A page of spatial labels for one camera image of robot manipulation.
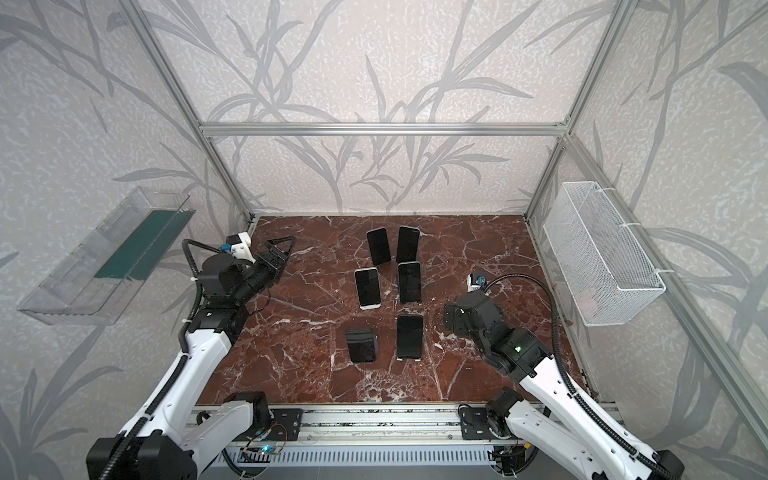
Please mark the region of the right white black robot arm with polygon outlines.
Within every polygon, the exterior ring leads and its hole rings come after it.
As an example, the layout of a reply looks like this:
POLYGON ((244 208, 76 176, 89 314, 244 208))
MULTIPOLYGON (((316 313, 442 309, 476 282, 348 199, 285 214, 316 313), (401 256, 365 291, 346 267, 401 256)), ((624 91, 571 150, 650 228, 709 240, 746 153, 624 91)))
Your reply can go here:
POLYGON ((679 479, 685 467, 669 450, 655 450, 595 402, 531 331, 509 327, 500 308, 474 290, 446 305, 445 328, 473 340, 481 357, 539 400, 538 411, 505 389, 486 406, 499 437, 527 441, 579 479, 679 479))

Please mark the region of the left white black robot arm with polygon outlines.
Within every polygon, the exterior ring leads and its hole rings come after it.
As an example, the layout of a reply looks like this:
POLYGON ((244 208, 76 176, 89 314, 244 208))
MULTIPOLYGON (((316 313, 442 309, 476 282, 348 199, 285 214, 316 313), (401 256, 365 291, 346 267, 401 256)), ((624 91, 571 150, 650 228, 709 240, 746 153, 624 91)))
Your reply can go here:
POLYGON ((193 429, 187 421, 202 391, 240 337, 249 302, 282 276, 296 239, 270 239, 252 252, 245 232, 219 247, 185 239, 196 287, 177 339, 180 351, 138 412, 86 456, 92 479, 196 479, 242 434, 268 435, 275 423, 262 392, 230 395, 193 429))

